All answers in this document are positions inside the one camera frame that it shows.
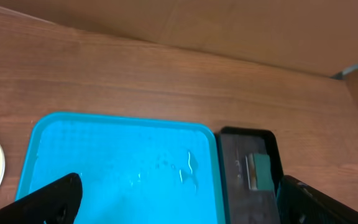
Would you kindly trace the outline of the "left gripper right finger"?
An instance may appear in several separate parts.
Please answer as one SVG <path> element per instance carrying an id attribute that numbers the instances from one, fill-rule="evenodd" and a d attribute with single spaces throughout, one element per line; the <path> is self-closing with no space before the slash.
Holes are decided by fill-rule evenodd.
<path id="1" fill-rule="evenodd" d="M 358 212 L 304 182 L 285 175 L 277 191 L 281 223 L 358 224 Z"/>

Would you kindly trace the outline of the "green scouring sponge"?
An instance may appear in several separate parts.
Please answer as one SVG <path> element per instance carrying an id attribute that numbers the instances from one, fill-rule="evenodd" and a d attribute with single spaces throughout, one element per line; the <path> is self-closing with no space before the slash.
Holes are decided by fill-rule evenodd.
<path id="1" fill-rule="evenodd" d="M 247 178 L 250 190 L 274 191 L 270 157 L 267 154 L 246 156 Z"/>

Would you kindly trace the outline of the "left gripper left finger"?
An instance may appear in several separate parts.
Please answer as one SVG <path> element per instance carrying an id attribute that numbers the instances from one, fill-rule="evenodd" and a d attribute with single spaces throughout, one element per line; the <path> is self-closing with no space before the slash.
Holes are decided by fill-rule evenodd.
<path id="1" fill-rule="evenodd" d="M 80 176 L 70 173 L 0 209 L 0 223 L 73 223 L 83 187 Z"/>

